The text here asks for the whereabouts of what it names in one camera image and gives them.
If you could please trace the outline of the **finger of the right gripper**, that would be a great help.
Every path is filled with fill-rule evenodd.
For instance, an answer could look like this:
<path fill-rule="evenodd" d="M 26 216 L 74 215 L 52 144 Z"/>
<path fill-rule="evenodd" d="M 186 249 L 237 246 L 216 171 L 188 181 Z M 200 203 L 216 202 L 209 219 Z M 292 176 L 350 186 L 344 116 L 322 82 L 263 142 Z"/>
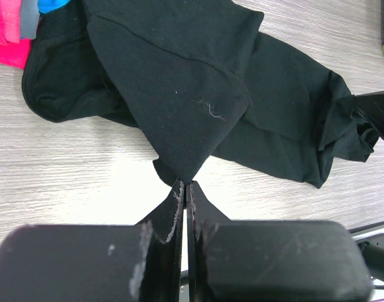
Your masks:
<path fill-rule="evenodd" d="M 384 140 L 384 91 L 354 97 L 358 111 Z"/>

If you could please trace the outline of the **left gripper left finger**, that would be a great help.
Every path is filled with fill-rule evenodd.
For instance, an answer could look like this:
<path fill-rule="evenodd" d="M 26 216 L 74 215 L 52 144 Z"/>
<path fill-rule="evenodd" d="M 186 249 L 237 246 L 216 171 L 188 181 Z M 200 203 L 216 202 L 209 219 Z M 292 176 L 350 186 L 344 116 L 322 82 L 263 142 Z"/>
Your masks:
<path fill-rule="evenodd" d="M 0 301 L 177 301 L 183 183 L 135 225 L 27 225 L 0 246 Z"/>

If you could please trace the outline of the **black t-shirt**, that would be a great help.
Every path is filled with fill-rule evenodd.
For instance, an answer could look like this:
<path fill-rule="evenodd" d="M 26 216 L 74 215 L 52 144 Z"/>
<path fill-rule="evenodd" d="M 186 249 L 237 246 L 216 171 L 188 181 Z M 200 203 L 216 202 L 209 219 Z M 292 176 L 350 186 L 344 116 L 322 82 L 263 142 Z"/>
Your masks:
<path fill-rule="evenodd" d="M 232 1 L 71 1 L 44 15 L 22 91 L 40 117 L 142 130 L 167 184 L 213 155 L 321 187 L 378 134 L 343 78 Z"/>

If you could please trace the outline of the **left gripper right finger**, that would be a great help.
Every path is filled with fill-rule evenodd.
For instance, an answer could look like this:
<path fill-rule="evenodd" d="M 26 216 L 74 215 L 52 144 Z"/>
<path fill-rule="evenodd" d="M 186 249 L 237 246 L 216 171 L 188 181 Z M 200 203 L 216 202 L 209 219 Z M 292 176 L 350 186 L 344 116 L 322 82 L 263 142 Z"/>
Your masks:
<path fill-rule="evenodd" d="M 231 220 L 186 187 L 191 301 L 368 301 L 349 232 L 327 220 Z"/>

